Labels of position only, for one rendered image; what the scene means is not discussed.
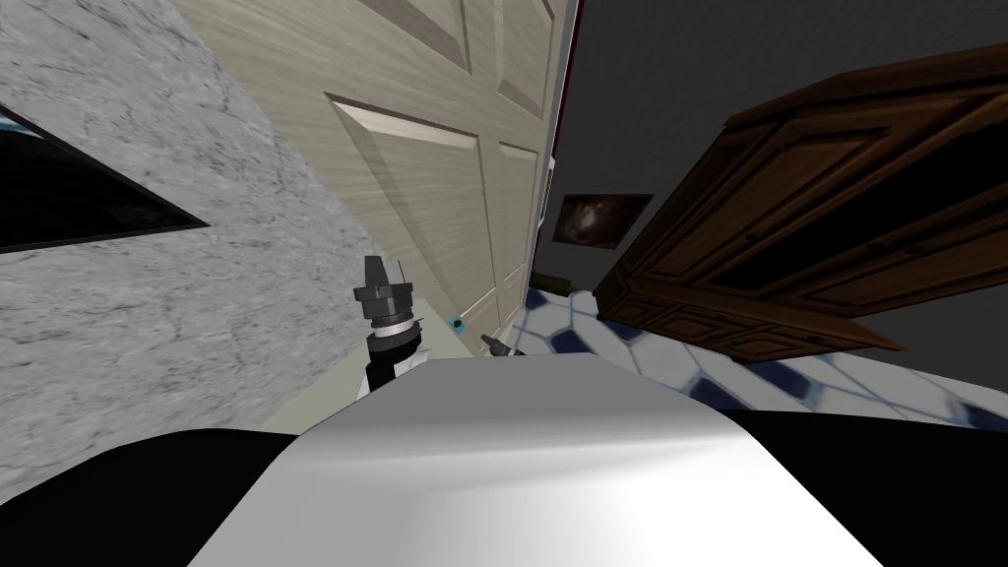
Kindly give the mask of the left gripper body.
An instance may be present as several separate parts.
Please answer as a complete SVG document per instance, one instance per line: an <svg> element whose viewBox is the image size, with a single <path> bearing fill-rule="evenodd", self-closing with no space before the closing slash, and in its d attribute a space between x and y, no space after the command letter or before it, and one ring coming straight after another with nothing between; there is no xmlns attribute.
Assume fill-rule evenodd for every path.
<svg viewBox="0 0 1008 567"><path fill-rule="evenodd" d="M352 292L354 299L360 302L366 320L401 316L411 312L413 306L412 284L362 286Z"/></svg>

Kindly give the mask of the beige panelled door leaf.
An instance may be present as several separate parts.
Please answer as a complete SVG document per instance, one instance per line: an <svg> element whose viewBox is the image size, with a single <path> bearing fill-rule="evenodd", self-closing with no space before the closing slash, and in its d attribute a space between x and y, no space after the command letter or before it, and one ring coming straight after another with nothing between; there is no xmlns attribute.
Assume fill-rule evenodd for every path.
<svg viewBox="0 0 1008 567"><path fill-rule="evenodd" d="M172 0L473 355L526 295L577 0Z"/></svg>

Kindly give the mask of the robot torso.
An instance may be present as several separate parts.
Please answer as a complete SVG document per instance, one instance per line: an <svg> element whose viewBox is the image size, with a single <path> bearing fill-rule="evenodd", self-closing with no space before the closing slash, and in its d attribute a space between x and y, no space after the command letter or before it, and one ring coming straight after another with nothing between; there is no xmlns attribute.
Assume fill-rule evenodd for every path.
<svg viewBox="0 0 1008 567"><path fill-rule="evenodd" d="M588 353L425 361L314 424L188 567L881 567L740 424Z"/></svg>

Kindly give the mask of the dark window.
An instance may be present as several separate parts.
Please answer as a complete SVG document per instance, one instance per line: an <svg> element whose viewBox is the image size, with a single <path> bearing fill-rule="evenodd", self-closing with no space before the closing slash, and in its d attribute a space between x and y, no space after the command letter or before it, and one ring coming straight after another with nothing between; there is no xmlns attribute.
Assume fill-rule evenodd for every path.
<svg viewBox="0 0 1008 567"><path fill-rule="evenodd" d="M0 104L0 254L204 227Z"/></svg>

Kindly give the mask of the dark brown wooden cupboard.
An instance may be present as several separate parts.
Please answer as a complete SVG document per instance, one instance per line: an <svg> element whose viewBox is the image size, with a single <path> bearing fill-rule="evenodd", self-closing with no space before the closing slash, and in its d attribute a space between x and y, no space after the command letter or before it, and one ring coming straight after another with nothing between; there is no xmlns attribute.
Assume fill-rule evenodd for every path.
<svg viewBox="0 0 1008 567"><path fill-rule="evenodd" d="M598 284L598 317L743 363L900 349L866 316L1008 284L1008 42L728 119Z"/></svg>

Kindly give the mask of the dark picture on wall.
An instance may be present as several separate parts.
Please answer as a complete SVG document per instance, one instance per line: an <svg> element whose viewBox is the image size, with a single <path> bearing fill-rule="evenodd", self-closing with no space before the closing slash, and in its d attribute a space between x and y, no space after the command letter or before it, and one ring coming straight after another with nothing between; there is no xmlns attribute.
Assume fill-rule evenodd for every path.
<svg viewBox="0 0 1008 567"><path fill-rule="evenodd" d="M652 194L569 194L563 197L552 241L616 249Z"/></svg>

